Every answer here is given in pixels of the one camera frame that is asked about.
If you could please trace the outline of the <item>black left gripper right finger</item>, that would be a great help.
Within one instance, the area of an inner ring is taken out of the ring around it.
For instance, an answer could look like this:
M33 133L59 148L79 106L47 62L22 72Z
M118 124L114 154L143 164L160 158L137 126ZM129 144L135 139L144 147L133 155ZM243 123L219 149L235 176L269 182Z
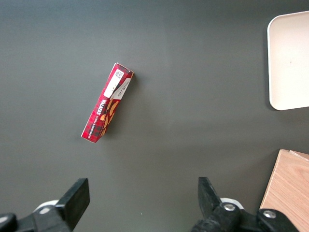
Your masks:
M230 202L222 202L207 177L198 178L198 203L203 215L193 232L233 232L240 221L240 209Z

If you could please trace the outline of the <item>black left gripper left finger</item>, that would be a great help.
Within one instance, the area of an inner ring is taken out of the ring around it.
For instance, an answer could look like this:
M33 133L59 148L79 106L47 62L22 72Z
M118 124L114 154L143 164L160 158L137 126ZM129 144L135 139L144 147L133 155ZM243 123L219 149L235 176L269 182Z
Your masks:
M42 203L18 221L19 232L72 232L90 203L87 178L78 179L59 199Z

